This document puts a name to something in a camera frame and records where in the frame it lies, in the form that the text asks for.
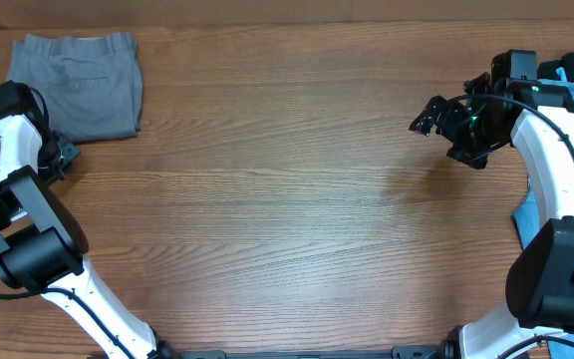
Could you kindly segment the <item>grey cargo shorts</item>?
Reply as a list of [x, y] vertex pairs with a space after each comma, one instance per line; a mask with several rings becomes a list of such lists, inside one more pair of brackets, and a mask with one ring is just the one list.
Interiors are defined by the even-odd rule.
[[141, 130], [144, 80], [129, 32], [13, 43], [9, 80], [39, 91], [50, 128], [73, 143], [133, 138]]

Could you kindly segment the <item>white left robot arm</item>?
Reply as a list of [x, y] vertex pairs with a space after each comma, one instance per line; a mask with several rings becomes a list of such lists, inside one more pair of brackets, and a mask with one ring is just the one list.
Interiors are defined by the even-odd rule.
[[104, 283], [87, 238], [50, 186], [79, 149], [51, 129], [38, 90], [0, 85], [0, 300], [41, 296], [64, 310], [108, 358], [174, 358], [176, 351]]

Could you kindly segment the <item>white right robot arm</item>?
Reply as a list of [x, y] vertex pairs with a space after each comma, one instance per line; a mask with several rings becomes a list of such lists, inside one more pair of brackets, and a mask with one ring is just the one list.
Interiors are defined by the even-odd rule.
[[574, 99], [537, 77], [534, 52], [495, 56], [460, 96], [431, 98], [411, 122], [438, 134], [448, 155], [481, 170], [491, 153], [516, 148], [535, 195], [539, 230], [510, 267], [505, 298], [437, 345], [398, 346], [396, 358], [523, 358], [532, 347], [574, 343]]

